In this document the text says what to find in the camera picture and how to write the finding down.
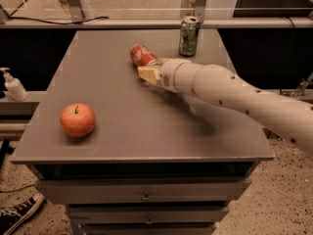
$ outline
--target desk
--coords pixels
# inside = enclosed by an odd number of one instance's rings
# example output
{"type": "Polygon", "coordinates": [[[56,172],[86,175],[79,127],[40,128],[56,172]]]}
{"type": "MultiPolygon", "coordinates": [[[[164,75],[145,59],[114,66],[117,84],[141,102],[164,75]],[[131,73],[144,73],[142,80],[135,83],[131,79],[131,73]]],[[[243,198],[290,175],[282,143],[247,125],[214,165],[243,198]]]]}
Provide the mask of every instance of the desk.
{"type": "MultiPolygon", "coordinates": [[[[97,30],[78,31],[70,44],[12,163],[28,165],[37,189],[67,206],[75,234],[210,234],[259,162],[274,158],[247,116],[138,77],[133,45],[179,58],[178,42],[177,29],[97,30]],[[97,118],[81,140],[59,124],[73,102],[97,118]]],[[[234,69],[216,29],[201,30],[190,59],[234,69]]]]}

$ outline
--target white robotic arm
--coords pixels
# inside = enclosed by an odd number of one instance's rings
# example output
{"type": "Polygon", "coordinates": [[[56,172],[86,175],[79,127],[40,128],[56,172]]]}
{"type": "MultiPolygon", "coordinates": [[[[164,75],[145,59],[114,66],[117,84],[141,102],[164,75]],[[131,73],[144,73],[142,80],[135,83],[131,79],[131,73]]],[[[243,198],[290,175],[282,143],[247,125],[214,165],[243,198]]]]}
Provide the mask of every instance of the white robotic arm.
{"type": "Polygon", "coordinates": [[[311,104],[258,89],[216,65],[173,59],[160,67],[139,67],[138,72],[148,82],[167,90],[241,112],[313,155],[311,104]]]}

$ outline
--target soap dispenser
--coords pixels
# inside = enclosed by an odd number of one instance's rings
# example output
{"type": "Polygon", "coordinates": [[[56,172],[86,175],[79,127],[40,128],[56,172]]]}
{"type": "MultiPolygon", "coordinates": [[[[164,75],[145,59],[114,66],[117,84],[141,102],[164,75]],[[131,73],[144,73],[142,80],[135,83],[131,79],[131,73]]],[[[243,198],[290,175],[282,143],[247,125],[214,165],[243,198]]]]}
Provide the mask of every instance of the soap dispenser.
{"type": "Polygon", "coordinates": [[[0,71],[3,72],[3,76],[6,80],[4,85],[15,101],[25,100],[28,97],[28,93],[22,86],[21,82],[7,72],[8,70],[9,68],[0,68],[0,71]]]}

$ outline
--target black shoe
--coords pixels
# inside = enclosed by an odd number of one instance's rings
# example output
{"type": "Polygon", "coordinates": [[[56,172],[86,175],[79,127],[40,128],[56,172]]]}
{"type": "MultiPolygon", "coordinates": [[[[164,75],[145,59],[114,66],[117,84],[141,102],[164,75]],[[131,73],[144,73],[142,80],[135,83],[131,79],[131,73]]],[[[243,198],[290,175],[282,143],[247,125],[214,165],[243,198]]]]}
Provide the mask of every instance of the black shoe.
{"type": "Polygon", "coordinates": [[[19,205],[0,209],[0,234],[11,234],[21,223],[38,210],[44,199],[42,194],[36,193],[19,205]]]}

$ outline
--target drawer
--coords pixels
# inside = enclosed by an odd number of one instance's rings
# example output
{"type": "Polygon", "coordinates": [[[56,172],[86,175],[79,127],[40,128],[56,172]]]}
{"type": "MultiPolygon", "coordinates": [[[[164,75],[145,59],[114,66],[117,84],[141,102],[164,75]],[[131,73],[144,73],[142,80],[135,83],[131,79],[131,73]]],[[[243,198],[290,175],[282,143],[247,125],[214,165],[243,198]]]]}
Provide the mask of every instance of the drawer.
{"type": "Polygon", "coordinates": [[[210,235],[215,224],[87,225],[86,235],[210,235]]]}
{"type": "Polygon", "coordinates": [[[36,188],[54,204],[231,201],[251,183],[248,177],[142,180],[47,180],[36,188]]]}
{"type": "Polygon", "coordinates": [[[80,224],[208,223],[221,221],[228,212],[228,207],[210,206],[208,203],[109,205],[67,209],[70,220],[80,224]]]}

